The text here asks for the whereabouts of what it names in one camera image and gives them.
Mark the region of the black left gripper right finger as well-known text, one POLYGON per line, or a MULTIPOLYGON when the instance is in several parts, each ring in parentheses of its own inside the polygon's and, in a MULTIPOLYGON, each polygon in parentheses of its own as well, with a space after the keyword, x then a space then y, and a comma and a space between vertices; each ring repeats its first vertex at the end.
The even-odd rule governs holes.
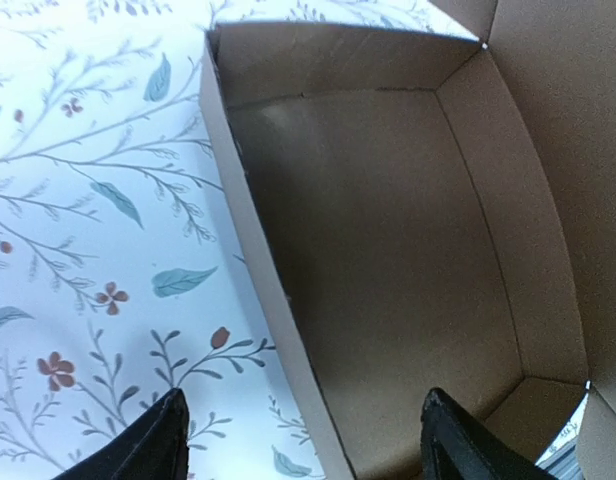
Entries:
POLYGON ((441 388, 423 403, 420 437, 425 479, 551 479, 514 452, 441 388))

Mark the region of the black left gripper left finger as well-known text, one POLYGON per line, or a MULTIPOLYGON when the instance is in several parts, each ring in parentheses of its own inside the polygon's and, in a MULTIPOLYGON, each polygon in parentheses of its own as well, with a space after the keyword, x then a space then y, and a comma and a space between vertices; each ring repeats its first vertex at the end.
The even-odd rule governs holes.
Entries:
POLYGON ((172 388, 108 445, 57 480, 186 480, 189 408, 172 388))

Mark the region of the brown cardboard box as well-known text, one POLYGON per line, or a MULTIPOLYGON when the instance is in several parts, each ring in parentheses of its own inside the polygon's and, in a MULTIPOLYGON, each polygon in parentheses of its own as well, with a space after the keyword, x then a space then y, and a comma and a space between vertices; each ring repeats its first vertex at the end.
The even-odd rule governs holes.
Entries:
POLYGON ((441 388, 535 464, 578 407, 616 479, 616 1, 443 1, 464 40, 206 37, 200 107, 330 479, 425 479, 441 388))

